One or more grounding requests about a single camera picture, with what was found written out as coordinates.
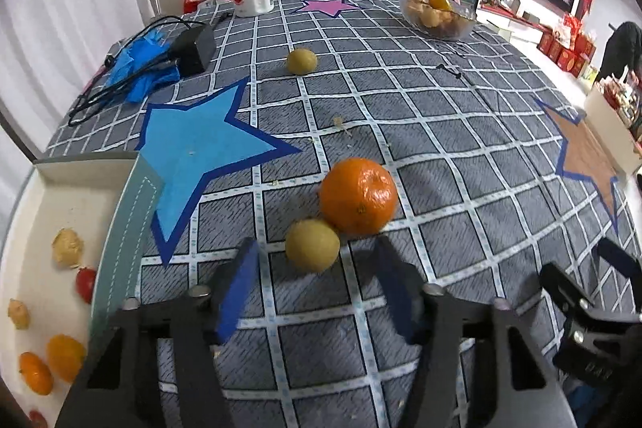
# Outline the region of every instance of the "tablecloth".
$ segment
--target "tablecloth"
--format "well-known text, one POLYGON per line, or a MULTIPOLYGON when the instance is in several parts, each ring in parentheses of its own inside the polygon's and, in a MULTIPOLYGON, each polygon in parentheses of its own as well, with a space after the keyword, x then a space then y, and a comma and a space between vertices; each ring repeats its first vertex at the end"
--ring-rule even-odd
MULTIPOLYGON (((538 286, 543 263, 557 261, 605 308, 632 309, 630 286, 591 256, 604 235, 640 254, 624 197, 616 191, 616 234, 592 184, 554 173, 562 138, 535 99, 577 113, 542 71, 482 25, 447 43, 406 24, 398 0, 343 0, 360 9, 336 17, 299 10, 310 1, 275 0, 269 14, 229 18, 216 29, 205 74, 141 106, 62 125, 47 149, 132 150, 148 103, 191 104, 249 75, 237 117, 302 151, 214 179, 171 264, 161 266, 151 235, 142 260, 139 295, 156 302, 207 279, 243 237, 258 239, 260 278, 238 331, 214 352, 237 426, 398 423, 419 349, 394 332, 365 261, 372 239, 345 243, 340 260, 318 275, 297 273, 284 255, 287 227, 317 215, 319 182, 348 156, 392 174, 399 206, 384 232, 402 257, 457 297, 505 296, 548 359, 563 316, 538 286), (288 74, 293 47, 318 54, 314 73, 288 74)), ((205 6, 195 17, 210 22, 227 9, 205 6)), ((453 426, 467 418, 472 345, 460 347, 453 426)), ((173 428, 180 421, 170 342, 159 345, 159 365, 173 428)))

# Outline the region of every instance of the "white curtain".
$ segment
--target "white curtain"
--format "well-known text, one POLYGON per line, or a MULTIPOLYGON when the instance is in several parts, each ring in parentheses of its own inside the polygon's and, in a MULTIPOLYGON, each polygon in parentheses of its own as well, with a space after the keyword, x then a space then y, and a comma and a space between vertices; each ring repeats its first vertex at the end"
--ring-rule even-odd
MULTIPOLYGON (((0 0, 0 101, 18 132, 43 151, 110 46, 152 16, 149 0, 0 0)), ((28 169, 16 151, 0 134, 0 217, 28 169)))

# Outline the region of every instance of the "screw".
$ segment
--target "screw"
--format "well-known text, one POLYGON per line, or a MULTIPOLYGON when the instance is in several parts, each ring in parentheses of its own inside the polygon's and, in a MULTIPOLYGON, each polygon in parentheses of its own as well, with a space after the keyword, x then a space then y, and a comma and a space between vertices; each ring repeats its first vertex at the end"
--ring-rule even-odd
POLYGON ((510 310, 511 306, 510 303, 508 303, 508 300, 504 298, 495 298, 492 302, 493 306, 497 310, 510 310))
POLYGON ((136 298, 126 298, 123 302, 123 310, 136 310, 140 306, 140 301, 136 298))
POLYGON ((210 290, 207 285, 195 285, 187 291, 187 294, 192 298, 204 298, 210 294, 210 290))
POLYGON ((443 296, 445 294, 444 287, 436 283, 427 283, 421 288, 428 296, 443 296))

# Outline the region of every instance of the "brown star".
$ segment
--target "brown star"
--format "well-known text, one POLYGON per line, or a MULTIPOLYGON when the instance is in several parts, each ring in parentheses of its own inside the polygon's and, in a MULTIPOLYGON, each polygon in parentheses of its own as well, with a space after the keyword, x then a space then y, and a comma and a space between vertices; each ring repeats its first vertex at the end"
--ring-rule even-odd
POLYGON ((617 231, 614 183, 618 178, 606 152, 582 117, 571 120, 541 100, 537 100, 537 103, 564 139, 555 172, 566 178, 593 182, 617 231))

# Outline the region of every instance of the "person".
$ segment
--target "person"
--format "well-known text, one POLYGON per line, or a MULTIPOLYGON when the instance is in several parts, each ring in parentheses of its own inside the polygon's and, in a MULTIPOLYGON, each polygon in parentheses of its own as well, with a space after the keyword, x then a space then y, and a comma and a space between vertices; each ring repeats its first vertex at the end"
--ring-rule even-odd
POLYGON ((628 66, 628 82, 638 85, 638 77, 642 75, 642 28, 634 22, 622 23, 606 42, 604 58, 596 80, 609 75, 620 78, 628 66))

